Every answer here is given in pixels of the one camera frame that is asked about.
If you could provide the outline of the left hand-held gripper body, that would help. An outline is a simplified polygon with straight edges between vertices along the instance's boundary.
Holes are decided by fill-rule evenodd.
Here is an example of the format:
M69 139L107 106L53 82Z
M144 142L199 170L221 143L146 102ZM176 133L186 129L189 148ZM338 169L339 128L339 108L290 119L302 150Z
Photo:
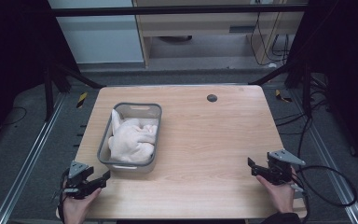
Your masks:
M94 168L87 164L72 161L63 192L70 197L81 200L91 195L87 178L94 173Z

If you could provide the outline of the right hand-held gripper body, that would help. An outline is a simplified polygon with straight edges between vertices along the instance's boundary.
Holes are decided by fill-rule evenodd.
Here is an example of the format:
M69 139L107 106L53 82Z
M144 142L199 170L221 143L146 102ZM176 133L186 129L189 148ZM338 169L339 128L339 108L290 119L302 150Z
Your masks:
M306 163L286 149L272 151L267 154L269 182L273 185L281 185L292 179L293 164L305 165Z

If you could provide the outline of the grey-rimmed white plastic basket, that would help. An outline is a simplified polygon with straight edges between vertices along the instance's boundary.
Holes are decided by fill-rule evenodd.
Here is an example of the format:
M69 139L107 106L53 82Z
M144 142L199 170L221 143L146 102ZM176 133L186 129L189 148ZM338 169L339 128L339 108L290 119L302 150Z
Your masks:
M157 139L155 144L154 153L149 161L142 163L121 162L111 159L111 151L108 146L108 139L113 135L113 127L111 124L112 115L107 122L102 142L98 149L98 160L106 165L113 172L130 172L130 173L150 173L155 166L158 148L158 135L162 117L162 108L158 104L137 104L137 103L118 103L115 109L122 121L127 119L142 119L144 123L157 124Z

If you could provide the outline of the white cloth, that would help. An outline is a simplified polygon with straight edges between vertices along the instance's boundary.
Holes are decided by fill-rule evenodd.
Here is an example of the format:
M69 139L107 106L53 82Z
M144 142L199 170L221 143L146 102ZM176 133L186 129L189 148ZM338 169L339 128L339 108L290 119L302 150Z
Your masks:
M144 123L142 119L122 121L115 109L111 115L113 135L108 139L111 159L133 163L149 161L155 150L158 125Z

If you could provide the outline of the person's right hand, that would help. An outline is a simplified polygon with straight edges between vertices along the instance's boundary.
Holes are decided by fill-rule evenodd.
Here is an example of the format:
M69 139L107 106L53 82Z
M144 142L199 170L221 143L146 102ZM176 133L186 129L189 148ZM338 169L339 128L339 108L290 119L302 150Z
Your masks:
M278 212L294 212L295 190L292 188L291 183L273 185L261 175L258 175L256 179L267 190L271 202Z

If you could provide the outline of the person's left hand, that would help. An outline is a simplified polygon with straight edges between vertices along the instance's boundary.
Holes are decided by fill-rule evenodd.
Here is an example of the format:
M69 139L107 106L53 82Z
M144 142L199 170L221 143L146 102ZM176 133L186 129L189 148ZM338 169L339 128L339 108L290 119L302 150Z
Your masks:
M91 195L78 200L63 194L64 224L83 224L93 201L100 195L102 189L94 190Z

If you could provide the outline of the yellow black floor tape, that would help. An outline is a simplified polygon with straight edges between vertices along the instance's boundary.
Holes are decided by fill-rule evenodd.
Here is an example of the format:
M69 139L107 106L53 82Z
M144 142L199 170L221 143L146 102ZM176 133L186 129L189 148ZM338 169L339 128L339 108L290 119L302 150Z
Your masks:
M283 97L281 92L279 90L275 90L275 97L276 99L280 100L280 101L283 101L283 102L286 102L286 103L291 103L293 102L292 98L290 97Z
M86 91L84 91L84 92L82 92L80 94L79 99L78 99L78 101L76 103L76 108L81 108L82 107L82 105L84 104L87 96L88 96L88 93Z

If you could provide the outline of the black metal stand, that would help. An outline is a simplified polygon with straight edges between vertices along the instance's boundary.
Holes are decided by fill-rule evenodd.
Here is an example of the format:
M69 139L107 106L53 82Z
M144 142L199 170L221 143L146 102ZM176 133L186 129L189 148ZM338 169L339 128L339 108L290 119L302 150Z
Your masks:
M46 117L45 121L49 121L54 113L54 99L52 85L55 84L59 92L69 92L71 90L71 84L67 80L67 76L73 77L76 80L86 84L93 89L103 88L102 84L92 81L79 72L71 69L63 64L55 62L47 62L44 65L44 85L45 85L45 99L46 99Z
M288 77L284 81L284 85L291 89L296 87L299 83L302 83L302 108L307 117L311 117L311 105L310 105L310 81L311 71L310 64L306 61L293 60L260 79L250 82L250 85L261 86L267 83L269 80L277 77L282 73L287 73Z

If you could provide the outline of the dark curtain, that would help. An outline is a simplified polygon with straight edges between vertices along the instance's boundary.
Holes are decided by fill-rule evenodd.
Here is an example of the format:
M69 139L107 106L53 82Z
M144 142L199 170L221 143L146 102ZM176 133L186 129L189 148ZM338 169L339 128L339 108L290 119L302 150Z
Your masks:
M57 61L74 71L76 60L54 17L21 15L24 9L50 9L48 0L0 0L0 126L14 98L43 83L37 46L27 36L24 22L35 28Z
M358 0L309 0L289 59L327 76L327 91L358 152Z

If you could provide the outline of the white cabinet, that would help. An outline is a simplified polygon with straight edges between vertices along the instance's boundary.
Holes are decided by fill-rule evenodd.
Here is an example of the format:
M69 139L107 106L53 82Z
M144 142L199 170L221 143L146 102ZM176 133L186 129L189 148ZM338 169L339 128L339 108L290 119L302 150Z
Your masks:
M48 0L53 9L132 7L131 0ZM135 17L59 17L66 41L78 64L142 63Z

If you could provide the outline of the light wooden desk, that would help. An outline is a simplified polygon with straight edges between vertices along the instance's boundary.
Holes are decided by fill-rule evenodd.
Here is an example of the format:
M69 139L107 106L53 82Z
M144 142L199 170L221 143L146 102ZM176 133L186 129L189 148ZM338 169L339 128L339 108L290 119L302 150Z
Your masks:
M308 0L131 0L136 7L283 5L306 4ZM278 35L294 35L304 13L214 13L138 15L139 34L143 39L156 36L245 34L258 63L268 55Z

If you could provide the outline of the aluminium floor rail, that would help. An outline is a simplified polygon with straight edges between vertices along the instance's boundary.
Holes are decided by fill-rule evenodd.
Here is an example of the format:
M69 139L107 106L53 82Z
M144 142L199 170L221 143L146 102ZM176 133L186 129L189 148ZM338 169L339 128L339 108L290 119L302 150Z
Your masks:
M15 208L23 189L31 175L34 166L42 152L44 145L46 144L51 130L62 111L62 105L66 99L66 93L59 93L57 100L53 105L53 112L50 118L43 123L41 130L39 131L33 145L22 164L11 188L9 189L7 196L0 205L0 224L7 224L13 209Z
M302 97L299 91L290 90L293 100L300 112L303 112ZM335 169L338 171L338 166L334 161L333 157L329 153L324 140L322 139L320 132L318 131L315 124L312 122L309 126L309 133L312 142L315 145L317 154L323 165ZM354 194L351 191L349 182L343 177L338 175L329 174L330 181L334 186L335 192L342 203L349 203L354 199ZM346 206L345 211L352 224L358 224L358 202L355 202L351 206Z

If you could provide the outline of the black horizontal frame bar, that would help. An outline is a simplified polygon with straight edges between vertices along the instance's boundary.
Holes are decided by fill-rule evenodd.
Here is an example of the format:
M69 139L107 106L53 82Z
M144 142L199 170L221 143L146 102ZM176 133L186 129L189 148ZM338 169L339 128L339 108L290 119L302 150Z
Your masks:
M208 13L258 13L306 11L307 4L283 5L222 5L222 6L170 6L170 7L101 7L61 8L50 11L56 17L170 15Z

